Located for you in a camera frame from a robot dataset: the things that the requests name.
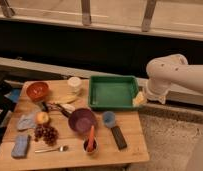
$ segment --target bowl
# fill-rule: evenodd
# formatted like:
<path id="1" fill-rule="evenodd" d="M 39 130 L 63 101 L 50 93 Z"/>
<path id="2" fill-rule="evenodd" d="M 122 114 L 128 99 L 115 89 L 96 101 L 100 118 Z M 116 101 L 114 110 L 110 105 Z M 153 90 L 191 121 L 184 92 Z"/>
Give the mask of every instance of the bowl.
<path id="1" fill-rule="evenodd" d="M 33 102 L 43 101 L 48 95 L 49 86 L 46 82 L 34 82 L 28 86 L 26 94 Z"/>
<path id="2" fill-rule="evenodd" d="M 92 125 L 97 126 L 94 113 L 87 108 L 74 110 L 69 117 L 68 123 L 70 128 L 79 134 L 88 133 Z"/>

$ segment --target green tray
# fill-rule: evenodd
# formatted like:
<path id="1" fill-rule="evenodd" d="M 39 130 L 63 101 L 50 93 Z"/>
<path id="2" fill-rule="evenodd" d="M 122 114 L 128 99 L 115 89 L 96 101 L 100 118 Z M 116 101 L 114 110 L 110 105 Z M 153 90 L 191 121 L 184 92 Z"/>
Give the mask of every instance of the green tray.
<path id="1" fill-rule="evenodd" d="M 137 93 L 134 76 L 91 76 L 88 105 L 93 110 L 134 110 Z"/>

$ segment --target grapes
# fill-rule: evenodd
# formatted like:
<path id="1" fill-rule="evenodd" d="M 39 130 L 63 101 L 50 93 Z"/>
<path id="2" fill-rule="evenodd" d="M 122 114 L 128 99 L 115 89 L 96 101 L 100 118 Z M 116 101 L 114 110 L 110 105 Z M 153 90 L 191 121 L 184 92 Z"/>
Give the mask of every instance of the grapes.
<path id="1" fill-rule="evenodd" d="M 49 146 L 55 145 L 58 138 L 58 131 L 49 124 L 38 124 L 34 130 L 35 141 L 43 138 L 45 143 Z"/>

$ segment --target apple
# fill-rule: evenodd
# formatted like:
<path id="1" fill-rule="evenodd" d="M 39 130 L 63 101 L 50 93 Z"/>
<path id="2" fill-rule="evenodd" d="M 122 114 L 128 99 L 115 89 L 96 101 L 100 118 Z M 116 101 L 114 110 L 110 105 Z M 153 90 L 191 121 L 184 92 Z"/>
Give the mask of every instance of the apple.
<path id="1" fill-rule="evenodd" d="M 49 120 L 50 120 L 50 117 L 47 112 L 38 112 L 35 116 L 36 124 L 45 124 L 45 123 L 48 123 Z"/>

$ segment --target spoon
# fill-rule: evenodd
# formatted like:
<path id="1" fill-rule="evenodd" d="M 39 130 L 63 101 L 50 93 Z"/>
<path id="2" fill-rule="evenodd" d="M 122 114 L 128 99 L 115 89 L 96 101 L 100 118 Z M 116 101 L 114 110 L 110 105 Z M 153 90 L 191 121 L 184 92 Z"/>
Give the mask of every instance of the spoon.
<path id="1" fill-rule="evenodd" d="M 64 145 L 64 146 L 60 146 L 60 147 L 57 147 L 57 148 L 36 150 L 35 153 L 45 153 L 45 152 L 50 152 L 50 151 L 63 152 L 63 151 L 67 151 L 67 150 L 68 150 L 68 146 Z"/>

